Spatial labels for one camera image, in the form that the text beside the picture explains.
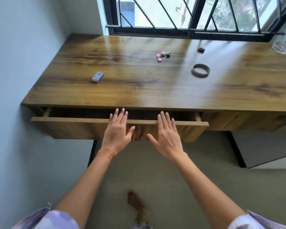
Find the window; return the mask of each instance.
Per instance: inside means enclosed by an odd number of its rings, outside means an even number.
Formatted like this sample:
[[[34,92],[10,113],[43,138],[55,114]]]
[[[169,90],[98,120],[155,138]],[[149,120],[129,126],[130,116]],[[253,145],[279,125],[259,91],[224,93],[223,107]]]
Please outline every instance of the window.
[[[110,35],[268,42],[286,0],[104,0]]]

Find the forearm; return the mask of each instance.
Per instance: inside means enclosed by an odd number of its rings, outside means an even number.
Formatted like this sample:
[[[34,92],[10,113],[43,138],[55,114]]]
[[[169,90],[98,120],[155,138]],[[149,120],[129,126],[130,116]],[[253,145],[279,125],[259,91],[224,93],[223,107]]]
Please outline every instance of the forearm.
[[[227,229],[235,218],[246,214],[197,168],[186,153],[172,161],[189,185],[213,229]]]
[[[100,150],[75,186],[55,207],[55,210],[69,213],[81,229],[85,227],[92,204],[113,157],[114,154]]]

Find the purple tie-dye shirt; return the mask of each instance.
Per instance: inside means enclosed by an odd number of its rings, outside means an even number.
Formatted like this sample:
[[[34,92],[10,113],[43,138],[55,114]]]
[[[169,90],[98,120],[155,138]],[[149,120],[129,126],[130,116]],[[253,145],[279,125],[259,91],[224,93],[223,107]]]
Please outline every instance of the purple tie-dye shirt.
[[[11,229],[79,229],[76,221],[66,212],[42,208],[21,220]],[[152,229],[147,223],[135,223],[130,229]],[[251,211],[237,217],[228,229],[286,229]]]

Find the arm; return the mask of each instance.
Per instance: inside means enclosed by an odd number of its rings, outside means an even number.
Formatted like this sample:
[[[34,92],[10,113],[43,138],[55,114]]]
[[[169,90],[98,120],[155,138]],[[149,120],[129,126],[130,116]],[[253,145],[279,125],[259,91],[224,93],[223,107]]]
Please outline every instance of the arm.
[[[161,154],[169,158],[189,185],[213,229],[227,229],[230,223],[246,213],[210,181],[183,152],[175,120],[162,111],[158,115],[159,141],[148,134]]]
[[[124,114],[124,111],[123,108],[118,115],[119,110],[116,109],[114,115],[110,115],[101,149],[75,186],[54,209],[69,213],[81,229],[86,225],[90,209],[111,160],[131,140],[134,126],[126,135],[128,112]]]

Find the open drawer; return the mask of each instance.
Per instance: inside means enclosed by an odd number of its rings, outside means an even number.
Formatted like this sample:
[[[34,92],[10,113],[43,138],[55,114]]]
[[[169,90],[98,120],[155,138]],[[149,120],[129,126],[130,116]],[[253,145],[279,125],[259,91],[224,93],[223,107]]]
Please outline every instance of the open drawer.
[[[48,108],[43,117],[31,121],[55,139],[101,139],[104,136],[110,113],[115,109]],[[127,130],[136,126],[132,140],[147,141],[147,134],[158,138],[156,110],[129,110]],[[168,111],[175,119],[181,140],[195,141],[209,126],[201,122],[198,112]]]

